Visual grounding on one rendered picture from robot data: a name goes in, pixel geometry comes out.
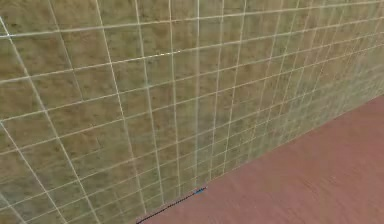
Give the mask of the thin black rod blue tip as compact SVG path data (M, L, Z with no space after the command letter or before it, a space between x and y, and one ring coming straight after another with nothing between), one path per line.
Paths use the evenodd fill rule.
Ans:
M198 195L198 194L204 192L206 189L208 189L207 186L204 186L204 187L198 188L198 189L196 189L196 190L193 190L193 191L192 191L191 193L189 193L187 196L184 196L184 197L182 197L182 198L180 198L180 199L177 199L176 201L171 202L171 203L169 203L169 204L167 204L167 205L161 207L160 209L157 209L156 211L150 213L149 215L146 215L146 216L144 216L143 218L138 219L138 220L135 222L135 224L143 224L145 221L151 219L152 217L154 217L154 216L156 216L156 215L158 215L158 214L160 214L160 213L166 211L167 209L169 209L169 208L171 208L171 207L174 207L174 206L176 206L176 205L182 203L183 201L185 201L185 200L187 200L187 199L189 199L189 198L191 198L191 197L193 197L193 196L195 196L195 195Z

